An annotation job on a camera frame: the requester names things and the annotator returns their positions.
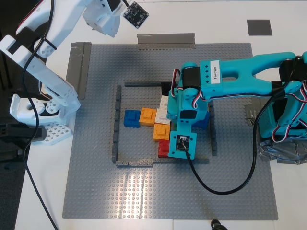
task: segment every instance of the black cable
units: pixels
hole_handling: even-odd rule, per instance
[[[127,0],[122,0],[122,1],[125,3],[125,5],[127,6],[127,8],[130,7],[130,5],[127,3]]]
[[[297,60],[300,59],[301,57],[300,56],[296,56],[295,59],[294,59],[294,62],[293,62],[293,69],[289,75],[289,78],[288,80],[284,83],[283,87],[280,89],[279,93],[281,93],[282,91],[285,90],[285,88],[287,87],[287,85],[289,84],[289,82],[291,81],[291,78],[292,78],[292,75],[294,73],[294,70],[295,70],[295,67],[296,67],[296,63],[297,63]],[[182,140],[182,146],[184,147],[184,150],[185,150],[185,153],[186,153],[186,157],[188,159],[188,162],[191,166],[191,169],[195,175],[195,177],[197,178],[197,180],[199,181],[199,183],[205,188],[207,189],[209,192],[213,193],[213,194],[216,194],[216,195],[229,195],[229,194],[232,194],[232,193],[235,193],[239,190],[241,190],[242,188],[244,188],[250,181],[251,177],[253,176],[253,173],[255,171],[255,167],[256,167],[256,161],[257,161],[257,128],[258,128],[258,123],[259,123],[259,120],[260,120],[260,117],[261,115],[263,114],[263,112],[267,109],[267,107],[269,106],[269,104],[275,99],[275,96],[271,96],[269,98],[269,100],[266,102],[266,104],[263,106],[263,108],[260,110],[260,112],[258,113],[258,115],[256,116],[256,119],[255,119],[255,123],[254,123],[254,127],[253,127],[253,162],[252,162],[252,165],[251,165],[251,168],[250,168],[250,171],[249,171],[249,174],[246,178],[246,180],[237,188],[235,189],[232,189],[232,190],[229,190],[229,191],[224,191],[224,192],[220,192],[220,191],[215,191],[211,188],[209,188],[202,180],[201,178],[198,176],[195,168],[194,168],[194,165],[193,165],[193,162],[190,158],[190,155],[189,155],[189,152],[186,148],[186,146],[184,145],[184,141]]]
[[[47,37],[47,34],[48,34],[49,30],[50,30],[51,23],[52,23],[52,18],[53,18],[53,13],[54,13],[54,0],[51,0],[50,16],[49,16],[49,20],[48,20],[48,23],[47,23],[47,29],[46,29],[45,34],[44,34],[43,37]],[[28,100],[30,101],[30,104],[31,104],[31,106],[32,106],[32,108],[33,108],[33,111],[34,111],[34,114],[35,114],[35,119],[36,119],[36,126],[35,126],[35,129],[34,129],[33,135],[32,135],[31,138],[28,140],[28,142],[27,142],[25,148],[23,149],[23,161],[24,161],[25,169],[26,169],[26,171],[27,171],[27,173],[28,173],[28,175],[29,175],[30,181],[31,181],[31,183],[32,183],[32,185],[33,185],[33,188],[34,188],[34,190],[35,190],[35,192],[36,192],[38,198],[39,198],[39,201],[41,202],[41,204],[42,204],[42,206],[43,206],[43,208],[44,208],[44,210],[45,210],[45,212],[46,212],[46,214],[47,214],[47,216],[48,216],[48,218],[49,218],[51,224],[53,225],[54,229],[55,229],[55,230],[58,230],[58,228],[57,228],[55,222],[53,221],[53,219],[52,219],[52,217],[51,217],[51,215],[50,215],[50,213],[49,213],[49,211],[48,211],[48,209],[47,209],[47,207],[46,207],[46,205],[45,205],[45,203],[44,203],[44,201],[43,201],[43,199],[42,199],[42,197],[41,197],[41,195],[40,195],[40,193],[39,193],[39,191],[38,191],[38,189],[37,189],[37,187],[36,187],[36,185],[35,185],[35,182],[34,182],[34,180],[33,180],[33,177],[32,177],[32,175],[31,175],[31,173],[30,173],[30,170],[29,170],[29,167],[28,167],[28,164],[27,164],[27,160],[26,160],[26,158],[25,158],[26,149],[30,146],[32,140],[34,139],[34,137],[35,137],[36,134],[37,134],[38,127],[39,127],[39,118],[38,118],[38,113],[37,113],[36,107],[35,107],[35,105],[34,105],[34,103],[33,103],[33,101],[32,101],[32,98],[30,97],[29,92],[28,92],[28,90],[27,90],[27,88],[26,88],[26,85],[25,85],[25,83],[24,83],[24,75],[25,75],[25,72],[26,72],[27,67],[29,66],[30,62],[32,61],[32,59],[33,59],[34,56],[36,55],[37,51],[39,50],[39,48],[41,47],[41,45],[43,44],[43,42],[44,42],[44,39],[41,39],[41,40],[39,41],[39,43],[38,43],[37,47],[35,48],[34,52],[31,54],[31,56],[30,56],[29,59],[27,60],[26,64],[24,65],[24,68],[23,68],[23,71],[22,71],[22,74],[21,74],[21,82],[22,82],[24,91],[25,91],[25,93],[26,93],[26,95],[27,95],[27,98],[28,98]]]

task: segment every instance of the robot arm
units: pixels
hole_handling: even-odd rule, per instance
[[[25,27],[35,31],[38,26],[47,22],[50,5],[51,0],[41,0],[19,24],[16,34]],[[100,33],[114,37],[119,28],[120,14],[125,8],[120,0],[55,0],[53,20],[47,40],[54,47],[58,47],[73,30],[82,13],[89,26]],[[47,58],[53,52],[54,48],[45,41],[38,54]]]
[[[35,31],[45,23],[49,18],[50,5],[51,0],[41,0],[19,24],[16,34],[25,27],[27,30]],[[120,14],[126,8],[121,0],[55,0],[54,7],[52,24],[46,37],[48,42],[44,41],[38,50],[38,54],[43,58],[50,56],[54,48],[57,48],[68,36],[85,8],[83,17],[87,24],[112,37],[118,31]],[[31,56],[31,52],[25,46],[9,35],[0,42],[0,49],[22,68]],[[50,122],[67,124],[69,115],[80,107],[74,87],[36,57],[31,61],[27,71],[44,83],[47,93],[52,96],[50,101],[33,100],[39,112],[39,123],[41,125]],[[27,98],[20,98],[15,94],[10,113],[19,122],[35,125],[35,114]]]
[[[301,120],[307,122],[307,107],[305,108],[305,103],[294,98],[307,100],[300,93],[307,73],[304,63],[307,61],[306,54],[304,53],[303,59],[299,61],[300,79],[292,79],[284,90],[286,98],[272,103],[260,118],[260,134],[263,138],[268,138],[272,134],[307,137],[306,127],[299,126]],[[189,153],[191,158],[194,158],[196,133],[191,133],[191,126],[206,117],[209,101],[239,96],[271,97],[280,91],[281,85],[276,86],[275,82],[257,79],[254,75],[269,68],[281,67],[287,61],[293,62],[294,58],[295,54],[288,52],[233,61],[201,61],[199,66],[192,62],[185,63],[178,86],[175,89],[172,87],[168,97],[167,117],[177,123],[177,130],[171,131],[171,137],[177,138],[170,139],[170,156],[186,158],[184,149],[178,149],[176,144],[183,137],[189,139]],[[288,72],[281,82],[285,82],[289,76]]]
[[[7,35],[0,42],[0,49],[23,68],[31,56],[31,52],[24,46],[20,46],[15,52],[11,53],[10,47],[15,42],[16,40],[14,38]],[[34,100],[36,105],[42,108],[38,109],[38,111],[40,111],[39,123],[43,125],[54,121],[61,124],[67,124],[69,115],[80,107],[80,102],[74,87],[52,72],[36,57],[31,61],[27,71],[44,83],[47,86],[47,93],[52,96],[52,99],[46,102]],[[10,113],[18,121],[27,125],[34,125],[34,112],[29,108],[29,105],[30,102],[27,98],[20,98],[15,94],[11,103]],[[42,115],[44,108],[48,113],[45,116]]]

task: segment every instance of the gray tape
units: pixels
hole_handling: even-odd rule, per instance
[[[195,34],[138,34],[139,49],[195,49]]]
[[[85,98],[88,65],[91,54],[90,42],[71,44],[66,80],[75,88],[78,99]]]

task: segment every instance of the gray baseplate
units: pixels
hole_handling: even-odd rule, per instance
[[[214,195],[196,180],[187,162],[118,167],[112,162],[117,85],[122,86],[118,161],[157,159],[153,128],[123,126],[125,109],[158,108],[159,87],[125,87],[125,81],[171,81],[184,62],[252,56],[250,44],[206,44],[189,50],[139,50],[137,45],[92,45],[85,99],[77,112],[67,179],[64,218],[258,219],[278,218],[269,162],[259,158],[249,184],[232,195]],[[250,98],[214,101],[217,155],[210,129],[197,132],[196,154],[209,164],[195,168],[209,187],[233,189],[252,162]]]

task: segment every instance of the wire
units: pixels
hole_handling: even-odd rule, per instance
[[[305,94],[305,91],[303,90],[303,86],[299,89],[303,98],[304,98],[304,101],[307,101],[307,96]],[[297,117],[301,114],[301,112],[303,111],[304,107],[305,107],[306,103],[305,102],[302,102],[302,105],[300,107],[300,109],[298,110],[298,112],[296,113],[296,115],[291,119],[291,124],[297,119]],[[287,139],[288,135],[289,135],[289,131],[290,131],[290,128],[291,128],[291,124],[289,124],[286,128],[286,133],[284,135],[284,137],[279,140],[279,141],[276,141],[275,139],[275,133],[277,132],[277,130],[280,128],[280,125],[277,124],[276,128],[274,129],[274,131],[272,132],[272,140],[275,142],[275,143],[280,143],[280,142],[283,142],[284,140]]]
[[[38,90],[40,92],[41,95],[43,95],[44,97],[46,97],[48,100],[51,100],[51,98],[49,98],[46,94],[44,94],[41,90],[41,86],[40,86],[40,81],[38,81]]]
[[[257,94],[257,93],[238,93],[238,94],[229,94],[229,95],[224,95],[224,96],[216,96],[216,97],[211,97],[209,100],[204,99],[203,97],[203,92],[201,92],[201,100],[202,101],[210,101],[210,100],[215,100],[215,99],[224,99],[224,98],[231,98],[231,97],[240,97],[240,96],[246,96],[246,97],[261,97],[261,98],[266,98],[266,97],[271,97],[271,94],[265,94],[265,95],[261,95],[261,94]]]
[[[174,87],[175,87],[175,80],[176,80],[176,74],[177,73],[179,73],[179,75],[180,75],[181,74],[180,70],[179,69],[174,69],[173,78],[172,78],[172,85],[171,85],[171,95],[172,95],[172,97],[175,97]]]
[[[47,34],[48,34],[49,30],[50,30],[51,23],[52,23],[52,18],[53,18],[53,13],[54,13],[54,0],[51,0],[50,16],[49,16],[49,19],[48,19],[48,22],[47,22],[47,29],[46,29],[46,31],[45,31],[45,34],[44,34],[43,38],[46,38],[46,37],[47,37]],[[33,188],[34,188],[34,190],[35,190],[35,192],[36,192],[36,194],[37,194],[37,196],[38,196],[39,201],[41,202],[41,204],[42,204],[42,206],[43,206],[43,208],[44,208],[44,210],[45,210],[45,212],[46,212],[46,214],[47,214],[47,216],[48,216],[48,218],[49,218],[51,224],[53,225],[54,229],[55,229],[55,230],[58,230],[58,228],[57,228],[55,222],[53,221],[53,219],[52,219],[52,217],[51,217],[51,215],[50,215],[50,213],[49,213],[49,211],[48,211],[48,209],[47,209],[47,207],[46,207],[46,205],[45,205],[45,203],[44,203],[44,201],[43,201],[43,199],[42,199],[42,197],[41,197],[41,195],[40,195],[40,193],[39,193],[39,191],[38,191],[38,189],[37,189],[37,187],[36,187],[36,185],[35,185],[35,182],[34,182],[34,180],[33,180],[33,177],[32,177],[32,175],[31,175],[30,169],[29,169],[29,167],[28,167],[28,164],[27,164],[27,161],[26,161],[26,158],[25,158],[26,149],[30,146],[32,140],[34,139],[34,137],[35,137],[36,134],[37,134],[38,127],[39,127],[39,118],[38,118],[38,112],[37,112],[36,107],[35,107],[35,105],[34,105],[34,103],[33,103],[33,100],[32,100],[32,98],[30,97],[29,92],[28,92],[28,90],[27,90],[27,88],[26,88],[26,85],[25,85],[25,82],[24,82],[24,75],[25,75],[26,69],[28,68],[30,62],[32,61],[32,59],[33,59],[34,56],[36,55],[37,51],[39,50],[39,48],[41,47],[41,45],[43,44],[43,42],[44,42],[44,39],[40,39],[40,41],[38,42],[38,45],[37,45],[37,47],[35,48],[34,52],[31,54],[31,56],[30,56],[29,59],[27,60],[26,64],[24,65],[24,68],[23,68],[23,71],[22,71],[22,74],[21,74],[21,82],[22,82],[24,91],[25,91],[25,93],[26,93],[26,95],[27,95],[27,98],[28,98],[28,100],[30,101],[30,104],[31,104],[31,106],[32,106],[32,108],[33,108],[33,111],[34,111],[34,114],[35,114],[35,119],[36,119],[36,126],[35,126],[35,129],[34,129],[33,135],[32,135],[31,138],[28,140],[28,142],[27,142],[25,148],[23,149],[23,161],[24,161],[25,169],[26,169],[26,171],[27,171],[27,173],[28,173],[28,175],[29,175],[30,181],[31,181],[31,183],[32,183],[32,185],[33,185]]]
[[[200,99],[200,97],[201,97],[201,90],[199,89],[198,90],[198,94],[196,95],[196,97],[192,101],[192,108],[193,109],[197,109],[198,108],[197,101],[198,101],[198,99]]]
[[[123,0],[123,2],[125,3],[126,7],[129,8],[130,5],[127,3],[127,0]]]
[[[178,93],[179,90],[183,90],[183,88],[182,87],[177,87],[176,93]]]
[[[276,95],[279,95],[282,91],[284,91],[284,89],[286,88],[286,86],[289,84],[291,78],[292,78],[292,75],[294,73],[294,70],[295,70],[295,67],[296,67],[296,63],[297,63],[297,60],[300,59],[301,57],[300,56],[296,56],[295,59],[294,59],[294,62],[293,62],[293,69],[289,75],[289,78],[288,80],[283,84],[283,87],[280,89],[280,91],[271,96],[268,101],[266,102],[266,104],[261,108],[261,110],[259,111],[259,113],[257,114],[256,116],[256,119],[255,119],[255,123],[254,123],[254,126],[253,126],[253,161],[252,161],[252,165],[251,165],[251,168],[250,168],[250,171],[249,171],[249,174],[247,176],[247,178],[245,179],[245,181],[240,185],[238,186],[237,188],[235,189],[232,189],[232,190],[229,190],[229,191],[224,191],[224,192],[220,192],[220,191],[215,191],[211,188],[209,188],[202,180],[201,178],[198,176],[195,168],[194,168],[194,165],[193,165],[193,162],[190,158],[190,155],[189,155],[189,151],[188,149],[186,148],[186,146],[184,145],[184,141],[181,140],[181,144],[185,150],[185,153],[186,153],[186,157],[188,159],[188,162],[190,164],[190,167],[196,177],[196,179],[199,181],[199,183],[206,189],[208,190],[209,192],[213,193],[213,194],[216,194],[216,195],[229,195],[229,194],[232,194],[232,193],[235,193],[239,190],[241,190],[242,188],[244,188],[250,181],[251,177],[253,176],[253,173],[255,171],[255,167],[256,167],[256,161],[257,161],[257,128],[258,128],[258,123],[259,123],[259,120],[260,120],[260,117],[262,116],[263,112],[269,107],[270,103],[275,99]]]
[[[298,120],[300,123],[302,123],[306,128],[307,128],[307,123],[305,121],[303,121],[302,119]]]
[[[291,128],[291,124],[288,124],[288,126],[287,126],[287,128],[286,128],[286,133],[285,133],[283,139],[277,141],[277,140],[275,139],[275,133],[277,132],[277,130],[278,130],[279,128],[280,128],[280,125],[278,124],[278,125],[276,126],[276,128],[275,128],[275,129],[273,130],[273,132],[272,132],[272,140],[273,140],[275,143],[280,143],[280,142],[283,142],[284,140],[287,139],[287,137],[288,137],[288,135],[289,135],[290,128]]]

